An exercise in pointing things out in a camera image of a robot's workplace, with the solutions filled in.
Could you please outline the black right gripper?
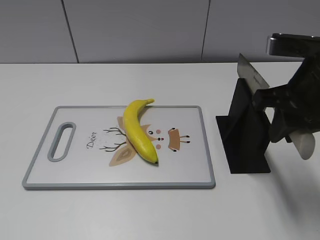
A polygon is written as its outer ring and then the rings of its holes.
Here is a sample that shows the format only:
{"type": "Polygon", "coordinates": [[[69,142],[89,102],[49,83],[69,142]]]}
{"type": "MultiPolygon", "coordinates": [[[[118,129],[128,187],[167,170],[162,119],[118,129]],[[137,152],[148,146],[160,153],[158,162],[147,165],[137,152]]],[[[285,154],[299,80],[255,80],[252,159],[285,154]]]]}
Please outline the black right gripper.
{"type": "Polygon", "coordinates": [[[275,108],[268,135],[277,143],[297,130],[320,131],[320,55],[306,57],[287,84],[258,89],[256,110],[275,108]]]}

